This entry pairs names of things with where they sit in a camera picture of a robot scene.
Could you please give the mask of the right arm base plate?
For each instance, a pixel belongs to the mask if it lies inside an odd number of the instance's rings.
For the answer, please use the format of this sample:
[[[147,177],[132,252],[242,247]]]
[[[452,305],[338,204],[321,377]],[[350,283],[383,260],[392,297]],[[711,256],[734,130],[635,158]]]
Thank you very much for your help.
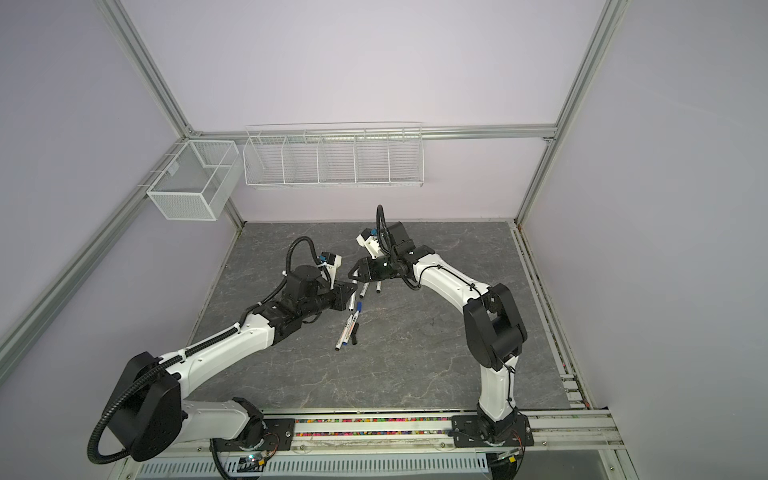
[[[519,411],[496,422],[479,413],[454,415],[448,435],[458,448],[530,447],[535,443],[529,419]]]

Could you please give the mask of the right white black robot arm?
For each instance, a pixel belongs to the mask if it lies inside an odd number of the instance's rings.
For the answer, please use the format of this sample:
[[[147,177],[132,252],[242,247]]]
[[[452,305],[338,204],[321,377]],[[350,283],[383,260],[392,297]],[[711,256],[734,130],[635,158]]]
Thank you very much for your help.
[[[463,316],[467,347],[480,365],[478,416],[499,436],[520,417],[514,380],[527,329],[513,294],[505,285],[488,285],[450,266],[434,249],[417,246],[402,223],[366,228],[356,238],[367,251],[349,271],[360,283],[400,279],[411,289],[427,288]]]

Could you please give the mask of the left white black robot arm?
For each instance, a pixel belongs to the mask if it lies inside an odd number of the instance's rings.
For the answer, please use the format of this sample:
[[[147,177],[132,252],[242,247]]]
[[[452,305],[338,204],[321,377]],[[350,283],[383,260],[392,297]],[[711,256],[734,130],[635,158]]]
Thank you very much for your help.
[[[94,464],[125,457],[141,462],[176,443],[198,440],[230,442],[243,450],[261,448],[270,432],[263,413],[250,401],[235,397],[200,402],[190,400],[190,394],[324,311],[345,310],[356,290],[351,281],[331,281],[321,268],[302,265],[227,329],[162,356],[134,356],[90,435],[88,459]]]

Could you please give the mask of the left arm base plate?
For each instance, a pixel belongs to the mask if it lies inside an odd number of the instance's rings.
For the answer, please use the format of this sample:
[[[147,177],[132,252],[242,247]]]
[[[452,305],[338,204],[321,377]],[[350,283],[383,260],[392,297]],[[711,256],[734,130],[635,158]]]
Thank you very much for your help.
[[[235,439],[215,439],[219,452],[287,451],[291,448],[296,420],[289,417],[267,418],[260,424],[247,425]]]

